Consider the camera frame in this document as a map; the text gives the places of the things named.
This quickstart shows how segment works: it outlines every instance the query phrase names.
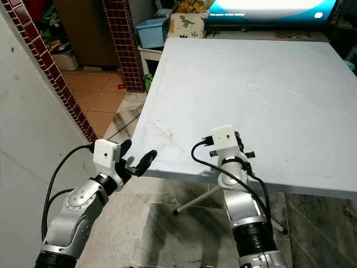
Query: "monitor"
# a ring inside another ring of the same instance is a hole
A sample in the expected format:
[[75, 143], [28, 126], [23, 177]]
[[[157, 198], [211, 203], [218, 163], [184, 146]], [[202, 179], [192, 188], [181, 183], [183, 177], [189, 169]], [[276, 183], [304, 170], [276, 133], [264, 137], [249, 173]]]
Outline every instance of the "monitor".
[[208, 26], [326, 24], [337, 0], [215, 0]]

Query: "tiled pillar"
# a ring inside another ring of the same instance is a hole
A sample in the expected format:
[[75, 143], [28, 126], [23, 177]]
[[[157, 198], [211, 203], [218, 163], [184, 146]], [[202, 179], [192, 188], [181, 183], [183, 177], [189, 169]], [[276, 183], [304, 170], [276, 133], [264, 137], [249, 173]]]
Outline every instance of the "tiled pillar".
[[40, 68], [43, 70], [48, 80], [52, 84], [54, 91], [62, 100], [72, 118], [81, 129], [88, 141], [92, 142], [97, 139], [92, 127], [90, 126], [86, 116], [82, 112], [69, 86], [67, 85], [61, 71], [53, 61], [52, 56], [47, 51], [46, 46], [37, 32], [26, 7], [21, 0], [1, 0], [10, 15], [13, 23], [19, 30], [22, 38], [31, 50], [33, 56], [37, 60]]
[[103, 0], [103, 4], [127, 91], [144, 92], [143, 70], [135, 42], [129, 0]]

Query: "white stool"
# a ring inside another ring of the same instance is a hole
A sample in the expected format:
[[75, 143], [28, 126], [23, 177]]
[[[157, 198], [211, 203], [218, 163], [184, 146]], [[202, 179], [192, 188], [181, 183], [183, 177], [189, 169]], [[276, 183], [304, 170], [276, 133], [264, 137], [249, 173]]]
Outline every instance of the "white stool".
[[138, 50], [140, 52], [144, 75], [146, 75], [149, 73], [149, 67], [147, 66], [146, 60], [160, 61], [162, 51], [153, 49], [143, 49], [141, 46], [138, 46]]

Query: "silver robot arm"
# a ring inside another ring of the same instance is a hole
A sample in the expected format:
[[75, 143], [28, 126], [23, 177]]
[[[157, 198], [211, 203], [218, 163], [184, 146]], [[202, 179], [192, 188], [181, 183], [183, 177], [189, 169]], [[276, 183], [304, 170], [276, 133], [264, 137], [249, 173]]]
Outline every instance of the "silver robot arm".
[[[213, 129], [215, 150], [219, 166], [248, 185], [252, 172], [248, 158], [254, 152], [244, 153], [244, 145], [232, 126]], [[218, 184], [223, 188], [224, 203], [237, 243], [241, 268], [286, 268], [287, 264], [273, 240], [271, 223], [252, 195], [234, 179], [221, 173]]]
[[130, 140], [121, 145], [107, 140], [95, 142], [93, 162], [99, 174], [67, 195], [62, 210], [50, 223], [35, 268], [76, 265], [109, 196], [120, 191], [132, 175], [143, 175], [157, 155], [152, 150], [136, 167], [130, 167], [122, 159], [130, 146]]

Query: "white wall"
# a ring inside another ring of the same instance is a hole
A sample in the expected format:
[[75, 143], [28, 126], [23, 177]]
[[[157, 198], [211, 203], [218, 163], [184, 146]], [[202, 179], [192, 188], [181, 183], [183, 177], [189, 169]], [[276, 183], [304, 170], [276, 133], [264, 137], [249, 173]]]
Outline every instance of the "white wall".
[[[0, 4], [1, 268], [34, 266], [53, 170], [69, 150], [86, 143]], [[78, 152], [60, 171], [54, 190], [79, 186], [93, 175], [91, 154]]]

